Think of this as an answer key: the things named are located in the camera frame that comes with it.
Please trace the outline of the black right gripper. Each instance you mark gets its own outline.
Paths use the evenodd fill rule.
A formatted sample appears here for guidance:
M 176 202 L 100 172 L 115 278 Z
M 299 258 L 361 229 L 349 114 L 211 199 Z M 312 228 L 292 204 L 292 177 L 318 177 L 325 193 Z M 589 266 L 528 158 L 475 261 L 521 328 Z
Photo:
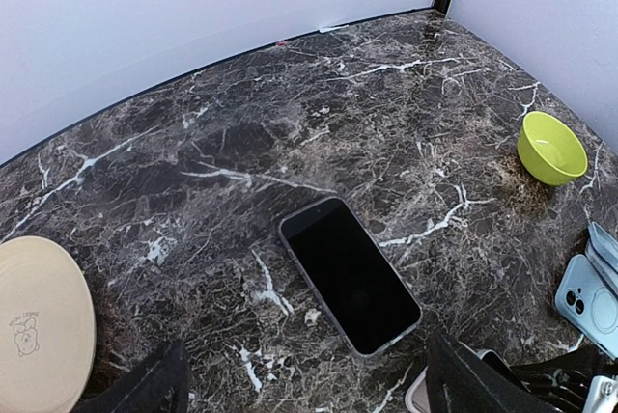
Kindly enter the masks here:
M 581 347 L 545 362 L 512 366 L 492 350 L 478 357 L 556 412 L 615 412 L 617 363 L 595 347 Z

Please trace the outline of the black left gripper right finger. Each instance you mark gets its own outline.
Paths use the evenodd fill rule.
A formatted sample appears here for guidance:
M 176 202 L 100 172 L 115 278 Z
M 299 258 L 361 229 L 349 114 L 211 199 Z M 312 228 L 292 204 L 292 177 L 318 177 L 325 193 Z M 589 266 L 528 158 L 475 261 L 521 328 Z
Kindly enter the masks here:
M 446 333 L 428 344 L 427 395 L 433 412 L 554 412 Z

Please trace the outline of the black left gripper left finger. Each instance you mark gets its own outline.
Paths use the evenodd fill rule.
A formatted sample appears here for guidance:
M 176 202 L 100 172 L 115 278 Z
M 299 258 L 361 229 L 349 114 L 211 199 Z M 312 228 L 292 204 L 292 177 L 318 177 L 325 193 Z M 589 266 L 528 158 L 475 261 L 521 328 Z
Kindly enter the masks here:
M 189 373 L 184 342 L 163 342 L 115 384 L 72 412 L 186 412 Z

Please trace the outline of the purple-edged black phone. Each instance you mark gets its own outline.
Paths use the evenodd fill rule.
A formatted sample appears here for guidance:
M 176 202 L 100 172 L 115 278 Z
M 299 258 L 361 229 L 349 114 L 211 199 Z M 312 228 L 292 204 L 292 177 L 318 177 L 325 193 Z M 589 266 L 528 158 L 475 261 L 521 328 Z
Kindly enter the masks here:
M 422 310 L 357 215 L 341 198 L 283 217 L 279 237 L 351 350 L 373 357 L 409 334 Z

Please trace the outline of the pink phone case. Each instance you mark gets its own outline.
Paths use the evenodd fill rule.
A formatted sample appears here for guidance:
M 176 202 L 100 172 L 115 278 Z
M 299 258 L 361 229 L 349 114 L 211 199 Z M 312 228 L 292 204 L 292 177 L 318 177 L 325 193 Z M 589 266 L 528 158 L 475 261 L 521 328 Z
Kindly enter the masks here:
M 426 372 L 427 369 L 420 372 L 405 394 L 405 405 L 411 413 L 431 412 L 427 394 Z

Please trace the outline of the grey-blue phone case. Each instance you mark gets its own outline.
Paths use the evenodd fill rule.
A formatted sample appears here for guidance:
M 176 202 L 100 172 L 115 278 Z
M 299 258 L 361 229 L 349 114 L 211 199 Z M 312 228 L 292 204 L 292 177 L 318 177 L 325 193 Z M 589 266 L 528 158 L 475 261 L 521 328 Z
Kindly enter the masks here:
M 607 286 L 617 294 L 617 240 L 598 223 L 588 225 L 585 256 Z

